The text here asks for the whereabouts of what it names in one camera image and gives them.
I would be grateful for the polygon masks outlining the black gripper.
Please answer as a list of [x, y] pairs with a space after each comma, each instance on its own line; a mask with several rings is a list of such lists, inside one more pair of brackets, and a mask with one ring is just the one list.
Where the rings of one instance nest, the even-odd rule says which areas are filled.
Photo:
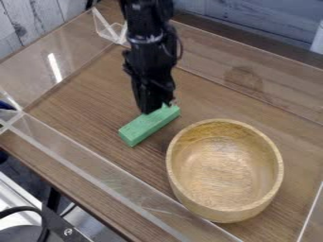
[[172, 69], [177, 62], [177, 40], [149, 42], [129, 39], [128, 43], [129, 49], [123, 52], [124, 70], [131, 78], [137, 108], [143, 114], [149, 114], [161, 105], [171, 107], [173, 102]]

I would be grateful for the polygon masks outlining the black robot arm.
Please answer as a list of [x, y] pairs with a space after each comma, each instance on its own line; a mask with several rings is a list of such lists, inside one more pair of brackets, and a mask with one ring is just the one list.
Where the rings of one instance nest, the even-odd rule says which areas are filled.
[[173, 0], [120, 0], [120, 8], [129, 43], [123, 52], [124, 71], [131, 77], [137, 108], [149, 114], [173, 100], [172, 69], [177, 62], [177, 36], [169, 24]]

